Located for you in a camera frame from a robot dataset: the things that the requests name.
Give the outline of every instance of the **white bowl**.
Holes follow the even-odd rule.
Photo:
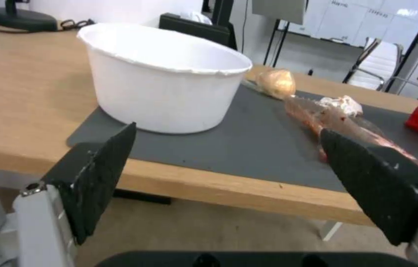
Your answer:
[[[100,107],[123,123],[171,134],[218,125],[252,62],[198,37],[133,24],[99,23],[87,45]]]

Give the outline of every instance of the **dark gray cutting mat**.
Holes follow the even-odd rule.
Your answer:
[[[321,98],[303,92],[297,95]],[[404,127],[408,115],[367,105],[363,109],[367,120],[418,158],[418,134]],[[68,138],[67,144],[103,141],[122,126],[97,108]],[[190,135],[139,130],[131,158],[344,191],[330,167],[319,161],[311,133],[286,115],[283,103],[244,86],[239,88],[218,126]]]

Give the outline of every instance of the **black foam pad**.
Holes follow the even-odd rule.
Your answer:
[[[43,176],[56,186],[76,242],[92,235],[133,147],[136,124],[123,127],[107,142],[75,145]]]
[[[392,148],[327,129],[321,145],[347,192],[390,243],[410,242],[418,228],[418,165]]]

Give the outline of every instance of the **wooden tabletop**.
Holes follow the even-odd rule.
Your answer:
[[[0,169],[44,174],[66,138],[96,108],[92,75],[75,32],[0,33]],[[410,112],[417,101],[295,75],[298,88]],[[119,189],[346,223],[371,224],[347,194],[129,159]]]

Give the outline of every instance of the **bowl rim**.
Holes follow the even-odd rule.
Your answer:
[[[210,46],[217,47],[218,49],[224,50],[224,51],[226,51],[226,52],[228,52],[228,53],[230,53],[234,56],[237,56],[239,59],[244,61],[244,63],[246,63],[248,66],[245,67],[245,68],[235,68],[235,69],[225,69],[225,70],[207,69],[207,68],[177,68],[177,67],[175,68],[175,67],[168,67],[168,66],[150,64],[148,62],[145,62],[144,60],[129,59],[128,57],[121,56],[118,53],[110,52],[108,50],[96,47],[95,45],[92,44],[91,41],[89,41],[89,38],[87,37],[87,35],[89,35],[90,32],[94,32],[96,30],[104,30],[107,27],[121,27],[123,29],[139,28],[139,29],[145,29],[145,30],[148,30],[148,31],[155,31],[155,32],[156,31],[165,31],[165,32],[171,32],[172,34],[184,35],[185,38],[197,39],[199,42],[204,42],[204,43],[206,43]],[[89,49],[99,51],[100,53],[105,54],[107,56],[111,56],[111,57],[120,59],[122,61],[126,61],[128,63],[135,64],[135,65],[144,66],[144,67],[147,67],[147,68],[158,69],[158,70],[163,70],[163,71],[175,72],[175,73],[191,73],[191,74],[201,74],[201,75],[231,76],[231,75],[238,75],[238,74],[245,73],[245,72],[249,71],[253,66],[252,61],[247,56],[245,56],[244,54],[242,54],[238,51],[235,51],[233,49],[230,49],[229,47],[225,47],[225,46],[223,46],[221,44],[218,44],[216,42],[209,41],[209,40],[204,39],[204,38],[195,37],[195,36],[192,36],[192,35],[176,32],[176,31],[173,31],[173,30],[158,29],[158,28],[155,28],[155,27],[147,27],[147,26],[138,25],[138,24],[131,24],[131,23],[97,23],[97,24],[86,26],[86,27],[83,27],[82,29],[80,29],[79,32],[77,33],[77,38],[80,39],[81,41],[83,41]]]

